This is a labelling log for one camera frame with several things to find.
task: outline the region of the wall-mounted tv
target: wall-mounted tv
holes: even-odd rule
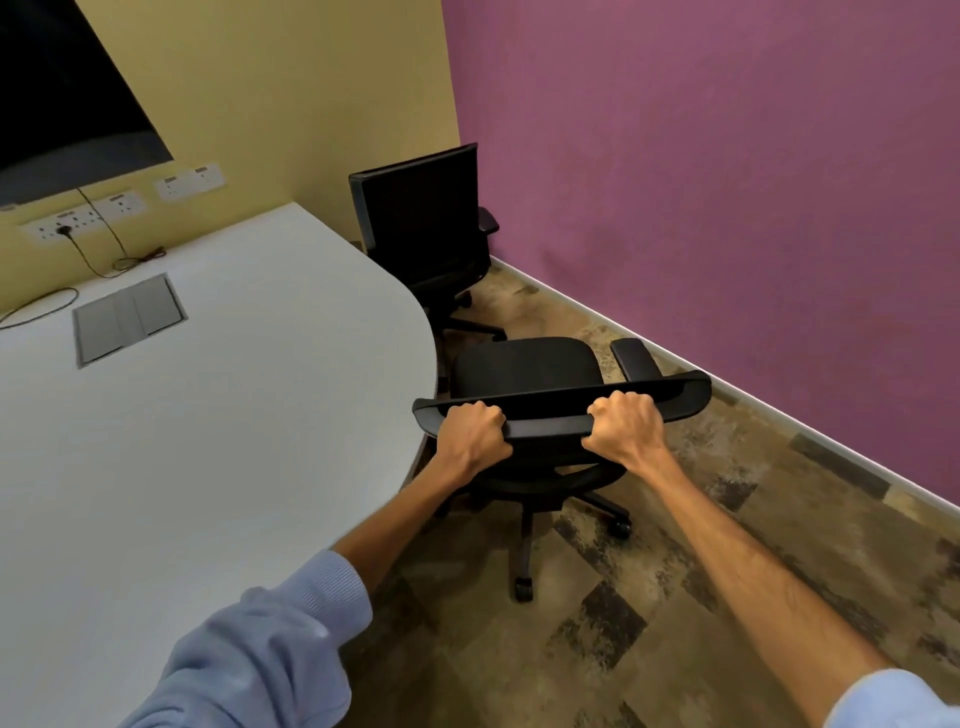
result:
[[[172,159],[74,0],[0,0],[0,206]]]

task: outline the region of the hand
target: hand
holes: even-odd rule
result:
[[[503,439],[506,421],[499,407],[488,407],[482,401],[447,411],[437,433],[434,462],[451,473],[457,488],[513,454],[514,447]]]
[[[616,391],[587,408],[593,415],[593,430],[581,443],[648,479],[673,460],[663,442],[663,417],[650,395]]]

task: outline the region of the person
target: person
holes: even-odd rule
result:
[[[814,728],[960,728],[916,675],[896,669],[688,480],[645,395],[588,409],[583,446],[662,499],[756,651]],[[508,457],[503,413],[451,407],[437,453],[389,503],[278,587],[252,589],[182,638],[123,728],[327,728],[347,712],[338,648],[371,621],[368,594],[444,500]]]

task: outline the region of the purple wall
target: purple wall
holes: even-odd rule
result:
[[[960,3],[444,18],[496,255],[960,502]]]

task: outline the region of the light blue sleeve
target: light blue sleeve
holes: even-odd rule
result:
[[[885,669],[844,693],[824,728],[960,728],[960,708],[944,703],[912,672]]]
[[[321,551],[276,589],[251,589],[174,647],[121,728],[328,728],[350,688],[337,649],[372,618],[350,563]]]

